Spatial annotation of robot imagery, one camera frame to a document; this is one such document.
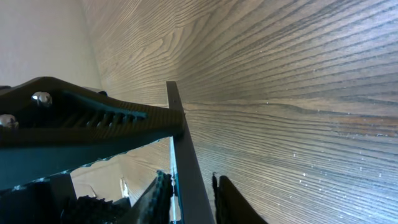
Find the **blue-screen Samsung smartphone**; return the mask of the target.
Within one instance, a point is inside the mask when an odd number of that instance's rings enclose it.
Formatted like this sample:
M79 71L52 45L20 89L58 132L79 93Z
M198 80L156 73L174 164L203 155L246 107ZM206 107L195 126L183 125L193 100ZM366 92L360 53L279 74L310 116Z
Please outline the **blue-screen Samsung smartphone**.
M170 138L170 167L175 177L175 194L180 209L180 223L212 224L215 221L177 83L169 81L166 85L169 108L180 112L183 120L183 131Z

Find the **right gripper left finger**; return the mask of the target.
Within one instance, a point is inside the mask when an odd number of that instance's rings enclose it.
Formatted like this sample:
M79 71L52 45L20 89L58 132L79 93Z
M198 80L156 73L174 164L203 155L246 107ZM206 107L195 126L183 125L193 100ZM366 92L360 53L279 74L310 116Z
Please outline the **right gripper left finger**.
M150 186L118 223L169 224L172 194L171 175L158 170Z

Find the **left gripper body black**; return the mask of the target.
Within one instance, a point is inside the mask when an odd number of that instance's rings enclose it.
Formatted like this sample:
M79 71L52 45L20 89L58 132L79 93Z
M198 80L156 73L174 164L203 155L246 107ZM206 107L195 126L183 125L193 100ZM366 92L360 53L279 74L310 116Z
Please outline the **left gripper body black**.
M1 223L117 223L131 204L128 198L106 201L77 197L69 174L1 191Z

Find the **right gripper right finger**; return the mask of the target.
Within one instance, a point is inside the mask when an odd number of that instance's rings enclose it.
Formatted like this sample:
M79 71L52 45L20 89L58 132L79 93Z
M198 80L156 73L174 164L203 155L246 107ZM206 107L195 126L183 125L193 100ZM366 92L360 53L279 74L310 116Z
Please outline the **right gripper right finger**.
M243 197L232 181L212 175L217 224L268 224Z

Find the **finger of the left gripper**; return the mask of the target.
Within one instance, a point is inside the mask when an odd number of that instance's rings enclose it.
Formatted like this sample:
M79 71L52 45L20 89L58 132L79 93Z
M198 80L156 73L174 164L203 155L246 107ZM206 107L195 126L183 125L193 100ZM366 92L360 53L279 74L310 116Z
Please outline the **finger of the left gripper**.
M12 189L178 135L184 114L54 77L1 90L1 188Z

